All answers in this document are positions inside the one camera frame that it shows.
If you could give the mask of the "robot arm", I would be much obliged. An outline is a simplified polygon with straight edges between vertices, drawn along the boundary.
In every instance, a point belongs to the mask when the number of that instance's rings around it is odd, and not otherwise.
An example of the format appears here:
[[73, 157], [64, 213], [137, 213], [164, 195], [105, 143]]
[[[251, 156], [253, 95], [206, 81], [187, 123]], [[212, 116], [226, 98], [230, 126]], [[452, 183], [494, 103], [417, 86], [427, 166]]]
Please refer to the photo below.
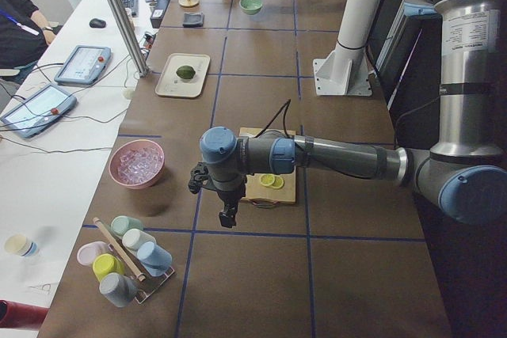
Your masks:
[[505, 213], [506, 171], [492, 137], [491, 93], [506, 61], [506, 0], [406, 0], [405, 13], [442, 18], [438, 142], [429, 150], [387, 150], [284, 131], [237, 137], [213, 127], [200, 139], [202, 161], [189, 190], [218, 194], [222, 226], [235, 225], [249, 175], [287, 174], [298, 166], [408, 184], [462, 223], [483, 224]]

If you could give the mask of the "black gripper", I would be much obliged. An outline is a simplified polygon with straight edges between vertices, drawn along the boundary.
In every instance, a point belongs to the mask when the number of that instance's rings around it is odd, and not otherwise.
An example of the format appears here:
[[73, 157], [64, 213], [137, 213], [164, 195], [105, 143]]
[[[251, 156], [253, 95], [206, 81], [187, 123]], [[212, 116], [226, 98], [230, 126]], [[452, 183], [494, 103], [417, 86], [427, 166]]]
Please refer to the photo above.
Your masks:
[[236, 214], [239, 201], [246, 196], [246, 176], [237, 175], [230, 180], [221, 181], [212, 178], [219, 198], [226, 205], [219, 212], [220, 225], [224, 228], [231, 229], [237, 225]]

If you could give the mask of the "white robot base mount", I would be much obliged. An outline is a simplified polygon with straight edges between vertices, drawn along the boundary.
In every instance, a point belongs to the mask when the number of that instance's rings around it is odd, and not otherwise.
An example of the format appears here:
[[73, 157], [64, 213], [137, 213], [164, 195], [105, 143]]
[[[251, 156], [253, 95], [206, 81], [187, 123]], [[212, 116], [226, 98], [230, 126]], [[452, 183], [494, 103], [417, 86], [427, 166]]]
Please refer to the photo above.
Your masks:
[[317, 95], [372, 95], [365, 49], [379, 4], [380, 0], [346, 1], [335, 48], [313, 61]]

